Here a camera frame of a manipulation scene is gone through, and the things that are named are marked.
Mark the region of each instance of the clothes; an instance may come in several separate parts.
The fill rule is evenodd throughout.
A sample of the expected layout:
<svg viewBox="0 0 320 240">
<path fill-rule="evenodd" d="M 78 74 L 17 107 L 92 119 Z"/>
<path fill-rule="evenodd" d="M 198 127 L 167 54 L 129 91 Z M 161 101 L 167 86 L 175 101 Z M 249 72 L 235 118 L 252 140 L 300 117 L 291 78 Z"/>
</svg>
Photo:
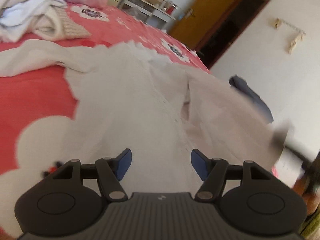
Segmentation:
<svg viewBox="0 0 320 240">
<path fill-rule="evenodd" d="M 259 113 L 227 83 L 194 67 L 173 64 L 141 44 L 63 48 L 29 40 L 0 53 L 0 76 L 54 64 L 66 67 L 65 78 L 79 102 L 74 119 L 39 119 L 19 136 L 19 169 L 0 177 L 0 188 L 5 188 L 2 183 L 9 185 L 0 191 L 0 213 L 7 214 L 0 224 L 13 236 L 20 233 L 12 231 L 19 230 L 14 203 L 41 180 L 41 171 L 52 163 L 48 158 L 94 163 L 130 148 L 132 165 L 121 181 L 129 196 L 194 195 L 202 184 L 191 165 L 194 148 L 231 164 L 254 160 L 267 170 L 281 154 L 270 148 L 273 133 Z M 44 130 L 52 133 L 50 140 L 44 139 Z M 96 189 L 95 181 L 88 183 Z"/>
<path fill-rule="evenodd" d="M 63 0 L 3 0 L 2 4 L 0 41 L 17 42 L 29 32 L 49 41 L 83 38 L 90 35 L 82 26 L 72 21 L 71 26 L 64 24 L 60 9 L 66 6 Z M 67 27 L 74 29 L 72 37 L 65 32 Z"/>
<path fill-rule="evenodd" d="M 237 75 L 229 79 L 229 84 L 238 91 L 248 96 L 255 107 L 257 107 L 267 118 L 269 123 L 273 122 L 273 116 L 266 103 L 247 84 L 247 82 Z"/>
<path fill-rule="evenodd" d="M 302 224 L 299 234 L 307 240 L 320 238 L 320 207 Z"/>
</svg>

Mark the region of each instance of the bed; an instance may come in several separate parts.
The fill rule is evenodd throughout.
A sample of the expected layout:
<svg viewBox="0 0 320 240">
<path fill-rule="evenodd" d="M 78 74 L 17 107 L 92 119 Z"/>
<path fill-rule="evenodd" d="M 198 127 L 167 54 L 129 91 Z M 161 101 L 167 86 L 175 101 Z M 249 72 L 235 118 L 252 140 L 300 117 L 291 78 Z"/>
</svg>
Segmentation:
<svg viewBox="0 0 320 240">
<path fill-rule="evenodd" d="M 84 26 L 92 35 L 85 39 L 57 41 L 61 46 L 94 47 L 102 44 L 110 47 L 133 40 L 146 48 L 156 50 L 159 54 L 169 56 L 173 62 L 208 72 L 195 51 L 189 50 L 161 30 L 150 27 L 113 6 L 97 10 L 85 5 L 68 3 L 66 11 L 72 20 Z M 29 39 L 39 37 L 31 33 L 25 34 L 17 43 L 0 43 L 0 51 L 16 48 Z M 76 100 L 69 92 L 63 72 L 63 67 L 52 66 L 15 77 L 0 78 L 0 147 L 5 153 L 0 156 L 0 174 L 17 168 L 14 142 L 20 131 L 29 123 L 49 115 L 72 117 Z"/>
</svg>

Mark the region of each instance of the metal screw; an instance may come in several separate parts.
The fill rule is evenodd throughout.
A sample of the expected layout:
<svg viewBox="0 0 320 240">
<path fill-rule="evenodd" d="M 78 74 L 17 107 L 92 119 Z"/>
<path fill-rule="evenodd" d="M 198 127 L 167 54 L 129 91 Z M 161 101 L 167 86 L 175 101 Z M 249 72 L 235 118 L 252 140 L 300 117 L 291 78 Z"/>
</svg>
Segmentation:
<svg viewBox="0 0 320 240">
<path fill-rule="evenodd" d="M 125 194 L 122 191 L 113 191 L 109 194 L 109 197 L 112 199 L 122 199 Z"/>
<path fill-rule="evenodd" d="M 209 191 L 201 191 L 197 194 L 198 198 L 201 199 L 211 199 L 213 198 L 213 194 Z"/>
</svg>

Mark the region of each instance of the white shelf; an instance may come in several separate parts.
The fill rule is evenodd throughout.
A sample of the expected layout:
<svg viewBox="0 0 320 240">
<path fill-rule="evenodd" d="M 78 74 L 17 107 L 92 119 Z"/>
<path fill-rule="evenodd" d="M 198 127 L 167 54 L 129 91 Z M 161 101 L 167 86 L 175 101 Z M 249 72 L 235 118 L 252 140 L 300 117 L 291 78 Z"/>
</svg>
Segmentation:
<svg viewBox="0 0 320 240">
<path fill-rule="evenodd" d="M 159 10 L 154 10 L 153 15 L 165 22 L 169 22 L 172 19 L 172 17 L 168 17 L 168 14 L 164 14 L 162 11 Z"/>
<path fill-rule="evenodd" d="M 176 19 L 175 19 L 174 17 L 172 17 L 170 14 L 167 14 L 165 11 L 161 10 L 161 9 L 159 8 L 159 6 L 157 7 L 157 6 L 155 6 L 155 5 L 147 2 L 147 1 L 145 1 L 145 0 L 140 0 L 140 1 L 142 1 L 142 2 L 146 3 L 147 5 L 153 7 L 154 9 L 156 9 L 156 10 L 158 10 L 159 12 L 163 13 L 164 15 L 170 17 L 172 20 L 176 20 Z"/>
<path fill-rule="evenodd" d="M 146 9 L 140 7 L 139 5 L 136 5 L 128 0 L 124 1 L 124 4 L 129 5 L 130 7 L 135 7 L 138 8 L 142 13 L 148 15 L 148 16 L 152 16 L 152 12 L 147 11 Z"/>
</svg>

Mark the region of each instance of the door handle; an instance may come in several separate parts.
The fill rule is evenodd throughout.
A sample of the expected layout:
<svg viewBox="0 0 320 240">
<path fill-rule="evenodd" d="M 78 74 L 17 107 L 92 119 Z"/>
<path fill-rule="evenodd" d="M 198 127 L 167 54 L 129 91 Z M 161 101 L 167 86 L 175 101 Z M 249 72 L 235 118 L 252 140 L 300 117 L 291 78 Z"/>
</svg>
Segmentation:
<svg viewBox="0 0 320 240">
<path fill-rule="evenodd" d="M 186 16 L 184 18 L 188 19 L 190 16 L 195 17 L 195 15 L 193 13 L 193 9 L 188 9 Z"/>
</svg>

